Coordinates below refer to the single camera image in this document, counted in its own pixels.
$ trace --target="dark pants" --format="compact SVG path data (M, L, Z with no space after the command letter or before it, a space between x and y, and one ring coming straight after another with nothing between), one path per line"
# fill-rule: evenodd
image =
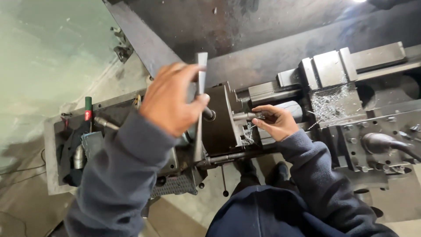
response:
M240 182L235 187L231 196L247 188L248 186L254 186L254 185L260 185L259 179L257 178L255 174L247 173L247 174L241 175ZM297 186L293 185L289 180L285 180L285 181L279 180L275 182L274 187L281 188L281 189L289 189L298 193Z

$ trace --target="sleeve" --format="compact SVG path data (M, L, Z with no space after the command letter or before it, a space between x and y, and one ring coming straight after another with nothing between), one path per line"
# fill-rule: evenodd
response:
M314 216L350 236L397 236L376 224L373 210L354 195L348 178L332 170L324 143L313 143L301 129L277 142L277 147L293 164L291 176Z
M132 111L84 168L64 219L70 236L137 236L140 215L176 139Z

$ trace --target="navy fleece sweatshirt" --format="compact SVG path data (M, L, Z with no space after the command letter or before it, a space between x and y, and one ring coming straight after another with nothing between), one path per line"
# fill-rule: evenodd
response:
M140 212L176 139L138 113L106 137L105 149L87 163L76 199L64 220L70 236L137 236ZM300 195L270 186L252 186L218 211L207 236L397 236L376 224L349 180L331 169L326 145L303 130L278 142L293 164Z

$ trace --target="hand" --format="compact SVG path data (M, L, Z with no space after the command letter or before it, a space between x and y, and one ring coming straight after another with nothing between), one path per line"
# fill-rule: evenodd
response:
M254 118L253 124L268 132L275 141L279 142L299 130L291 112L277 108L273 105L262 105L252 109L253 112L262 112L265 119Z
M179 137L208 105L209 95L202 94L186 103L187 88L204 68L193 64L173 63L163 66L148 87L139 113L168 134Z

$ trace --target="black shoe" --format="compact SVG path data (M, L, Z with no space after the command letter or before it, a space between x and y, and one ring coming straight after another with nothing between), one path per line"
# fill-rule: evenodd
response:
M236 161L234 162L234 167L240 172L241 175L252 174L257 176L256 168L254 167L251 159Z
M288 180L288 174L288 166L285 162L280 161L273 167L272 171L267 176L266 184L276 186L277 183Z

